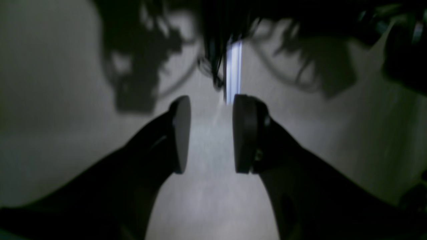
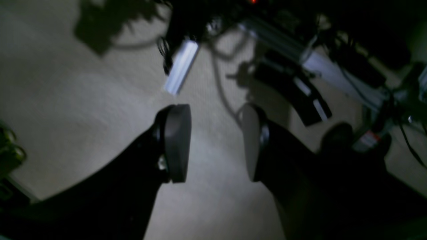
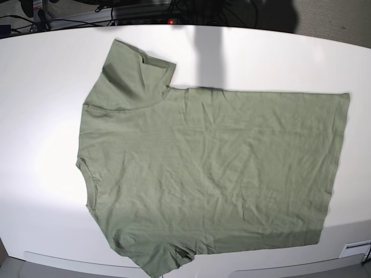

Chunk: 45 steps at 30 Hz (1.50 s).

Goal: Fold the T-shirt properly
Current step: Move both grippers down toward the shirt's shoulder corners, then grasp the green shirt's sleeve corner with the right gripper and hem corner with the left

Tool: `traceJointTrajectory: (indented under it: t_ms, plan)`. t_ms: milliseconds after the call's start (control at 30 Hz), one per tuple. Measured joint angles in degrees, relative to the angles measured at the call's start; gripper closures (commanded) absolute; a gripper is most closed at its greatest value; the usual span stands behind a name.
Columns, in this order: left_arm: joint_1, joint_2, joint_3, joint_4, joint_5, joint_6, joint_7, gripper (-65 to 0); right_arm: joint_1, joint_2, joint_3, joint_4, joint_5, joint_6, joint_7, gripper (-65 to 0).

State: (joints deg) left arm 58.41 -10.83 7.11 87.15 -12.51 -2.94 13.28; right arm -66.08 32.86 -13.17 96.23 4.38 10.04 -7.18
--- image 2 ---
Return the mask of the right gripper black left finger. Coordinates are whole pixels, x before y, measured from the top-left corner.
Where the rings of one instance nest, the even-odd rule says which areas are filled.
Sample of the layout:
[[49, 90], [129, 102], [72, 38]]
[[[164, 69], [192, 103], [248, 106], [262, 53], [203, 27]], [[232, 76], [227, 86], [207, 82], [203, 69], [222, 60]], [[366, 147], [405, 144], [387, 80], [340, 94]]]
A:
[[160, 144], [156, 167], [173, 183], [186, 182], [192, 131], [190, 105], [168, 105], [157, 113], [154, 124], [154, 136]]

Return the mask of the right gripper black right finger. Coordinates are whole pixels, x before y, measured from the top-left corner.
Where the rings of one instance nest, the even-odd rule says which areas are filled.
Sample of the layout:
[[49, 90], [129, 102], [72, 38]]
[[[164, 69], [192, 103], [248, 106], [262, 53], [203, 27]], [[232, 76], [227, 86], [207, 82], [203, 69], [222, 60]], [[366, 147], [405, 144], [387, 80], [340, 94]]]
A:
[[250, 181], [257, 182], [262, 169], [260, 157], [268, 146], [270, 138], [265, 111], [258, 105], [246, 103], [242, 107], [241, 130], [244, 138], [247, 173]]

